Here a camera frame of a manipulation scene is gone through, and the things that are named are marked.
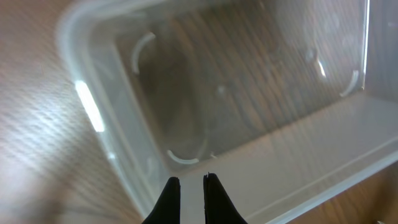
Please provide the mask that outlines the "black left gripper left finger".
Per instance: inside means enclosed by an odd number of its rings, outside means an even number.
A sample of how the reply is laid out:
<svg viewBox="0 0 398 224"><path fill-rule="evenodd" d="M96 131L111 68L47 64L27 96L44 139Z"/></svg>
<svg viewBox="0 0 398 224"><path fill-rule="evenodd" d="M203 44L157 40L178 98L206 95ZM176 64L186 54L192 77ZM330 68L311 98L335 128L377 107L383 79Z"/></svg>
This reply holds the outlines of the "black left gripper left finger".
<svg viewBox="0 0 398 224"><path fill-rule="evenodd" d="M142 224L180 224L180 181L170 177Z"/></svg>

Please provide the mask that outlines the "clear plastic container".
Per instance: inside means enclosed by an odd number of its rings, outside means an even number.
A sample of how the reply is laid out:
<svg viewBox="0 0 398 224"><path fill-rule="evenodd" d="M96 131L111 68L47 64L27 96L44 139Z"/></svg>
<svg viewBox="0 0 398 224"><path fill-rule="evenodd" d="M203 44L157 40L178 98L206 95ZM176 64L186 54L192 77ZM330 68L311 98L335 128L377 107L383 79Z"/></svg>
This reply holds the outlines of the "clear plastic container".
<svg viewBox="0 0 398 224"><path fill-rule="evenodd" d="M109 163L148 216L171 176L202 223L215 173L249 223L288 222L397 160L375 95L369 1L77 1L60 56Z"/></svg>

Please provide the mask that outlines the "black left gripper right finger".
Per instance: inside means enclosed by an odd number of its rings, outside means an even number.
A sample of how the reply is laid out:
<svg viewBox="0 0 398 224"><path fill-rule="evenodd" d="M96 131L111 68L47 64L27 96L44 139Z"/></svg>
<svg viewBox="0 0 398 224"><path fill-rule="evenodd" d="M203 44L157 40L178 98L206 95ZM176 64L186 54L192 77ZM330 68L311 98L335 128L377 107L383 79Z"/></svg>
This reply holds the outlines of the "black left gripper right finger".
<svg viewBox="0 0 398 224"><path fill-rule="evenodd" d="M216 174L208 173L203 177L203 191L206 224L247 224Z"/></svg>

